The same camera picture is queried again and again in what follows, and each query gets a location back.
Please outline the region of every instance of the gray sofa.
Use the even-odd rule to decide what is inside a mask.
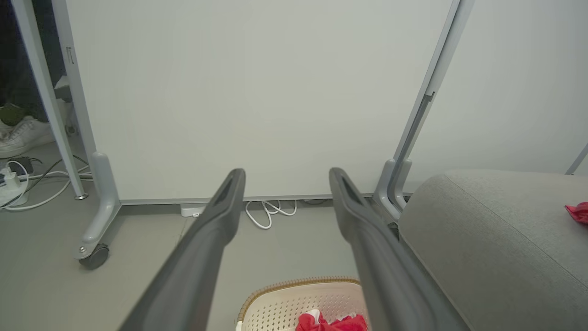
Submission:
[[[583,201],[588,177],[456,170],[398,223],[472,330],[588,330],[588,226],[564,208]]]

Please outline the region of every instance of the power strip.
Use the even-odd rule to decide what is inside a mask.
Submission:
[[[10,168],[3,168],[3,174],[6,177],[6,184],[0,186],[0,206],[4,206],[5,204],[10,204],[10,207],[13,206],[20,206],[21,204],[26,203],[29,200],[29,194],[26,192],[27,184],[23,184],[17,179],[16,173],[14,172],[7,172],[10,171]],[[12,199],[19,197],[17,201],[12,201]]]

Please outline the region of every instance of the red cloth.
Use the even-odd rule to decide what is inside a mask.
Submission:
[[[319,315],[319,323],[311,314],[302,314],[298,318],[296,331],[367,331],[368,326],[363,316],[347,316],[342,320],[336,320],[329,324],[324,318],[323,313]]]
[[[566,206],[567,212],[579,223],[588,224],[588,202],[582,202],[578,206]]]

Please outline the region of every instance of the red clothing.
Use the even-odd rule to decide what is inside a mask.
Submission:
[[[363,316],[347,316],[342,320],[335,320],[329,324],[320,313],[318,318],[305,313],[298,318],[296,331],[367,331],[368,326]]]

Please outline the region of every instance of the plastic basket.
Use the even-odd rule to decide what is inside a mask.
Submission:
[[[361,314],[369,329],[359,281],[351,277],[317,277],[278,283],[253,292],[239,312],[236,331],[295,330],[298,317],[311,309],[319,309],[329,322]]]

